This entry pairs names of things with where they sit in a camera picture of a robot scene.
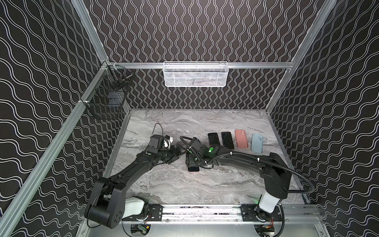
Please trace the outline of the black smartphone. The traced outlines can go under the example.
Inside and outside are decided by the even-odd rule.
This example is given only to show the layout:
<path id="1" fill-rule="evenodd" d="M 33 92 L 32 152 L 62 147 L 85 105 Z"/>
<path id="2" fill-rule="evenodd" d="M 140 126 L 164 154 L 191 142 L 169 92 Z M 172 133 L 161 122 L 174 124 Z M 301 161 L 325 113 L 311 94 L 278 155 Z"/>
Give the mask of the black smartphone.
<path id="1" fill-rule="evenodd" d="M 234 146 L 232 134 L 226 131 L 226 132 L 221 132 L 221 136 L 222 136 L 223 146 L 227 149 L 234 150 L 235 146 Z"/>

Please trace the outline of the aluminium front rail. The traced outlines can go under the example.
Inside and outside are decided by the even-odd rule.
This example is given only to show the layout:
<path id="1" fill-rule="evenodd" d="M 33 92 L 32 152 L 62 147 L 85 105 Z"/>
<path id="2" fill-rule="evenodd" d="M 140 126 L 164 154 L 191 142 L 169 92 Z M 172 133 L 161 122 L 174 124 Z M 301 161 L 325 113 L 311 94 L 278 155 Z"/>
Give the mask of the aluminium front rail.
<path id="1" fill-rule="evenodd" d="M 137 203 L 126 205 L 138 207 Z M 280 222 L 243 222 L 239 204 L 160 204 L 163 206 L 159 224 L 272 224 Z M 320 223 L 319 210 L 314 205 L 283 205 L 284 222 L 290 224 Z"/>

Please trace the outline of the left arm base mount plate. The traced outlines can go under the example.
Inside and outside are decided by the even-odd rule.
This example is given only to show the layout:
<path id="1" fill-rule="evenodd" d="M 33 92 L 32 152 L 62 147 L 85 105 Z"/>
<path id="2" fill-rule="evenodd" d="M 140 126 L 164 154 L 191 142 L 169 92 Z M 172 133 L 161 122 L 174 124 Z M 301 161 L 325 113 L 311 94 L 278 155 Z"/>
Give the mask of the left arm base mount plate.
<path id="1" fill-rule="evenodd" d="M 122 221 L 128 222 L 157 222 L 162 220 L 163 206 L 149 204 L 145 207 L 125 205 Z"/>

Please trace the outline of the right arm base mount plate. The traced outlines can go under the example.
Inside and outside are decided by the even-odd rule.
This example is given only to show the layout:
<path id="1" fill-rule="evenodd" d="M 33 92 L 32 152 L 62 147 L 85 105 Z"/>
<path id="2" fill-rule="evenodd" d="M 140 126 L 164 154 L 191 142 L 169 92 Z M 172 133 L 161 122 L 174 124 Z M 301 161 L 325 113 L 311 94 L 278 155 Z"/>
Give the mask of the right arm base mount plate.
<path id="1" fill-rule="evenodd" d="M 274 208 L 273 213 L 261 210 L 257 204 L 243 204 L 240 206 L 243 222 L 281 222 L 283 213 L 279 206 Z"/>

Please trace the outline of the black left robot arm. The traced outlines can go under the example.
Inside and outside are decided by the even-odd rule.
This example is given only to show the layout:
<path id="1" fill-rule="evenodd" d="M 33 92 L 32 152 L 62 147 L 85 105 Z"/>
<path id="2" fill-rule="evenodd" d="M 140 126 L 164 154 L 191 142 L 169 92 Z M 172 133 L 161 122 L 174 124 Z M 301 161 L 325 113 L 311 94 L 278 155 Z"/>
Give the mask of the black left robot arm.
<path id="1" fill-rule="evenodd" d="M 155 166 L 171 164 L 182 154 L 181 147 L 172 145 L 168 135 L 152 135 L 147 148 L 137 154 L 129 166 L 109 178 L 100 177 L 95 181 L 84 217 L 113 229 L 123 218 L 147 212 L 145 200 L 137 198 L 142 206 L 138 211 L 133 207 L 128 214 L 125 214 L 128 189 Z"/>

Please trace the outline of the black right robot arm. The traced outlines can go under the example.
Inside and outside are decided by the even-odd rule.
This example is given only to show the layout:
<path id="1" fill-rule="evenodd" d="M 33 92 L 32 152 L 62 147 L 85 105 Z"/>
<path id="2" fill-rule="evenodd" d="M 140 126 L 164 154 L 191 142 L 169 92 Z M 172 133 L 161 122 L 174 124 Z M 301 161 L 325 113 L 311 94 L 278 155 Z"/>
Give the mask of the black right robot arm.
<path id="1" fill-rule="evenodd" d="M 275 207 L 289 194 L 311 194 L 315 191 L 314 184 L 289 168 L 276 153 L 252 155 L 231 150 L 218 144 L 209 147 L 203 145 L 196 137 L 181 136 L 189 155 L 194 156 L 194 164 L 203 168 L 215 166 L 230 166 L 245 170 L 260 176 L 265 185 L 265 191 L 258 202 L 258 212 L 273 213 Z M 305 190 L 291 190 L 292 176 L 302 179 L 308 186 Z"/>

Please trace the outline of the black phone pink case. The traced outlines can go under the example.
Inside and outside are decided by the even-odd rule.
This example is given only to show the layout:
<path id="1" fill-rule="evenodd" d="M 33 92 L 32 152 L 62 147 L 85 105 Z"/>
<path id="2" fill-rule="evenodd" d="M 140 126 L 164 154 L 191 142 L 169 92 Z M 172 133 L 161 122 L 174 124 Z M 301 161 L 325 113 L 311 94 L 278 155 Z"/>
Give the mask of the black phone pink case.
<path id="1" fill-rule="evenodd" d="M 186 154 L 186 166 L 188 172 L 199 172 L 200 167 L 197 165 L 197 158 L 191 153 Z"/>

